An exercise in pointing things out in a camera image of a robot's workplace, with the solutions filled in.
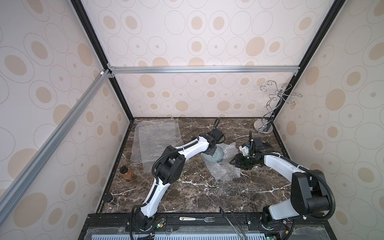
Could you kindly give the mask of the bubble wrap sheet around orange plate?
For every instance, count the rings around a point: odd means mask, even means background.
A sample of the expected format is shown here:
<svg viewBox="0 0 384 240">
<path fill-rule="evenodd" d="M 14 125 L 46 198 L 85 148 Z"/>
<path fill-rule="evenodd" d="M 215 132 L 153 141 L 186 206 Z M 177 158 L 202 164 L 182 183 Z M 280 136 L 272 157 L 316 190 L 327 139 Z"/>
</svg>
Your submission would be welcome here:
<svg viewBox="0 0 384 240">
<path fill-rule="evenodd" d="M 131 161 L 133 163 L 139 163 L 142 161 L 141 152 L 140 152 L 139 128 L 147 125 L 173 123 L 174 121 L 175 121 L 174 118 L 136 119 L 134 126 L 131 130 L 131 132 L 134 133 L 132 150 L 131 150 Z"/>
</svg>

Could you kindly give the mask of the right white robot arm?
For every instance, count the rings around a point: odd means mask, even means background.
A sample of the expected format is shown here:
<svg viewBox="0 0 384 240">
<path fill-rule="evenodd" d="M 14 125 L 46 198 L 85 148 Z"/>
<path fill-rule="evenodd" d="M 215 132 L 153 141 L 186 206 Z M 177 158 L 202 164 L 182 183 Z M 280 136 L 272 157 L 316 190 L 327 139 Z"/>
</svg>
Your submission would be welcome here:
<svg viewBox="0 0 384 240">
<path fill-rule="evenodd" d="M 269 167 L 291 183 L 291 196 L 281 203 L 265 207 L 261 213 L 264 227 L 284 219 L 310 216 L 328 220 L 336 211 L 335 196 L 320 170 L 309 170 L 275 152 L 272 146 L 249 135 L 248 144 L 240 146 L 240 153 L 230 161 L 231 165 L 251 170 L 253 167 Z"/>
</svg>

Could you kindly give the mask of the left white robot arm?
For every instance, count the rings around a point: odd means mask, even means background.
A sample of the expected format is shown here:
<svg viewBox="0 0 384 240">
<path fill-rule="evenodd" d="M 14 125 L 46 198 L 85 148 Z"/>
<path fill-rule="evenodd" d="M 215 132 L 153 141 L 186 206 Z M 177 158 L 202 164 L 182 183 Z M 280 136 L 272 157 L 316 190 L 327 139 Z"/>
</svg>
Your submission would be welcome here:
<svg viewBox="0 0 384 240">
<path fill-rule="evenodd" d="M 183 146 L 167 146 L 155 161 L 152 166 L 154 182 L 151 190 L 141 205 L 132 207 L 132 220 L 137 220 L 143 231 L 148 231 L 154 224 L 153 217 L 160 201 L 171 184 L 180 178 L 186 161 L 200 153 L 213 156 L 217 144 L 224 142 L 225 135 L 218 129 L 219 123 L 220 118 L 216 118 L 211 131 L 198 135 Z"/>
</svg>

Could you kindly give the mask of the blue patterned dinner plate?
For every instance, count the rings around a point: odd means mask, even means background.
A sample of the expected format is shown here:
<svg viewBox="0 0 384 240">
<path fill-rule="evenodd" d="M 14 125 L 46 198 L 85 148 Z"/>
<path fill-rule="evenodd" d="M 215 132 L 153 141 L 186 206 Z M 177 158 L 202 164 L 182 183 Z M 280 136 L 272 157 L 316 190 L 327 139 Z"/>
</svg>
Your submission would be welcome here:
<svg viewBox="0 0 384 240">
<path fill-rule="evenodd" d="M 215 146 L 201 153 L 201 155 L 205 161 L 220 163 L 224 159 L 224 150 L 220 146 Z"/>
</svg>

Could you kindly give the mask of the bubble wrap sheet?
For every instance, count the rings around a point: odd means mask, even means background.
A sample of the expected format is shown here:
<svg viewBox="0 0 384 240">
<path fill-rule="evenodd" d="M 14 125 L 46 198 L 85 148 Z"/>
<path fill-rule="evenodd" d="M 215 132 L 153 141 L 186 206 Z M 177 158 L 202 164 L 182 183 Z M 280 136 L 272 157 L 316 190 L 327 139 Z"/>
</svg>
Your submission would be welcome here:
<svg viewBox="0 0 384 240">
<path fill-rule="evenodd" d="M 234 156 L 239 153 L 239 150 L 236 148 L 236 143 L 231 143 L 229 145 L 219 144 L 216 146 L 220 146 L 224 150 L 224 159 L 220 163 L 208 162 L 203 159 L 211 175 L 216 181 L 222 183 L 240 178 L 241 169 L 230 164 L 230 161 L 234 158 Z"/>
<path fill-rule="evenodd" d="M 183 145 L 179 124 L 173 118 L 143 121 L 138 125 L 140 157 L 145 173 L 150 173 L 155 161 L 169 145 Z"/>
</svg>

